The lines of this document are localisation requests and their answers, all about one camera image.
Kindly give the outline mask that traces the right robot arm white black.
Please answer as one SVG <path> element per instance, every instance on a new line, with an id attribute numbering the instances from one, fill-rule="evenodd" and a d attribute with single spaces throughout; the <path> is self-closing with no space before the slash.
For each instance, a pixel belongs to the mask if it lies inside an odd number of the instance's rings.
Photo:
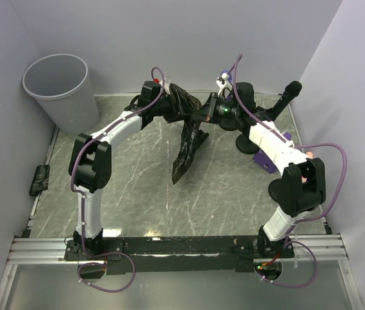
<path id="1" fill-rule="evenodd" d="M 205 105 L 193 114 L 196 121 L 240 131 L 237 149 L 244 154 L 263 152 L 280 173 L 280 178 L 272 181 L 268 188 L 278 207 L 261 226 L 256 239 L 256 248 L 265 257 L 279 252 L 285 246 L 286 235 L 326 199 L 324 162 L 298 150 L 274 124 L 301 90 L 302 84 L 292 81 L 275 105 L 265 109 L 256 105 L 252 84 L 240 82 L 226 98 L 210 94 Z"/>

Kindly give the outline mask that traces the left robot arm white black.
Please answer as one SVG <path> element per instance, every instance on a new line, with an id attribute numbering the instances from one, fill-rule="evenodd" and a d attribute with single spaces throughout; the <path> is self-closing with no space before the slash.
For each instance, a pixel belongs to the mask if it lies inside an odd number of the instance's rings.
<path id="1" fill-rule="evenodd" d="M 167 78 L 144 82 L 140 94 L 118 118 L 91 135 L 80 134 L 74 142 L 68 168 L 70 189 L 78 196 L 78 224 L 73 240 L 89 260 L 104 252 L 101 197 L 112 175 L 112 151 L 157 116 L 179 119 L 182 113 L 177 110 L 174 89 Z"/>

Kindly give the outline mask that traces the black trash bag roll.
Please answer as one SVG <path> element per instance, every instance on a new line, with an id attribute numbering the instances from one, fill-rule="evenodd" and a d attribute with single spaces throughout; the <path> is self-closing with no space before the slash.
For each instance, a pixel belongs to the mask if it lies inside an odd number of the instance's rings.
<path id="1" fill-rule="evenodd" d="M 172 182 L 177 184 L 189 170 L 196 151 L 209 134 L 200 129 L 200 121 L 193 119 L 193 115 L 203 107 L 201 101 L 174 83 L 170 84 L 169 91 L 172 112 L 165 120 L 168 123 L 183 121 L 180 150 L 172 164 Z"/>

